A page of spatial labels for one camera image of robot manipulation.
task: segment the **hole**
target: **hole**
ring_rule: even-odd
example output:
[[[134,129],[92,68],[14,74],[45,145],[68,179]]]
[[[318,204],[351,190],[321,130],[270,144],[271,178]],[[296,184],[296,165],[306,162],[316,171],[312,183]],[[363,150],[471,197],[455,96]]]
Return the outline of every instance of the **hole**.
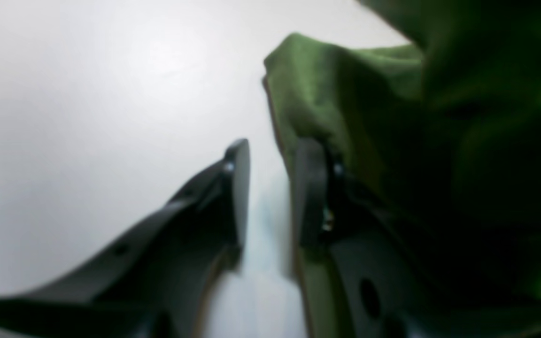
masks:
[[[379,294],[373,283],[366,278],[360,282],[360,297],[363,301],[364,309],[367,310],[369,316],[374,319],[379,318],[381,313]]]
[[[122,255],[125,255],[127,252],[129,252],[128,244],[120,244],[118,246],[118,248],[114,249],[114,255],[116,257],[120,257]]]

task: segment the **black plastic bracket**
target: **black plastic bracket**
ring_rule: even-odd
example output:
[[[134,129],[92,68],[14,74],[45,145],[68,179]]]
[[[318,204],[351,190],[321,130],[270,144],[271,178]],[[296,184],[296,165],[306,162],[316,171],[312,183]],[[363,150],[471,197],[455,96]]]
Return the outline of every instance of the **black plastic bracket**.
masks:
[[[43,338],[192,337],[206,289],[243,247],[248,190],[241,139],[75,271],[0,297],[0,329]]]
[[[393,215],[329,146],[299,140],[292,191],[298,252],[336,275],[318,291],[301,274],[316,290],[305,294],[315,338],[541,337],[541,302],[491,285],[472,257]],[[331,317],[315,298],[346,305]]]

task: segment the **green fabric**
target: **green fabric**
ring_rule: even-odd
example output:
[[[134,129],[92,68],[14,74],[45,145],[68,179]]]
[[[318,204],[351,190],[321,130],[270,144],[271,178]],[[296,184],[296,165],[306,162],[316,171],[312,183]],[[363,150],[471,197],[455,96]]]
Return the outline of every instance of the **green fabric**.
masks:
[[[420,3],[367,0],[414,45],[350,50],[292,34],[268,56],[288,172],[298,137],[318,137],[433,233],[541,222],[541,2]],[[541,298],[541,228],[515,248],[481,258],[486,273]]]

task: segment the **black plastic part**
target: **black plastic part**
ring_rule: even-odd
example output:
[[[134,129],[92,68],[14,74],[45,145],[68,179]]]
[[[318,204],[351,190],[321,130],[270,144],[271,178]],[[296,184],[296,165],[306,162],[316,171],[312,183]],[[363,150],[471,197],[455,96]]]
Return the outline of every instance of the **black plastic part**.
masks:
[[[393,216],[332,148],[300,139],[295,173],[299,245],[337,267],[355,337],[541,337],[541,302],[489,284],[464,248]]]
[[[189,338],[205,290],[245,240],[249,146],[223,160],[67,276],[0,298],[0,328],[43,338]]]

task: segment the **white wall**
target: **white wall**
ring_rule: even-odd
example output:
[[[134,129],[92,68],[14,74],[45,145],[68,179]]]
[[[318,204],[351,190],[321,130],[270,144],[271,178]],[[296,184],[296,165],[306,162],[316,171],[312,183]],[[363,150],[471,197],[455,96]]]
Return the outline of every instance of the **white wall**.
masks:
[[[221,279],[204,335],[304,336],[261,86],[293,31],[404,42],[354,0],[0,0],[0,294],[76,266],[247,137],[243,271]]]

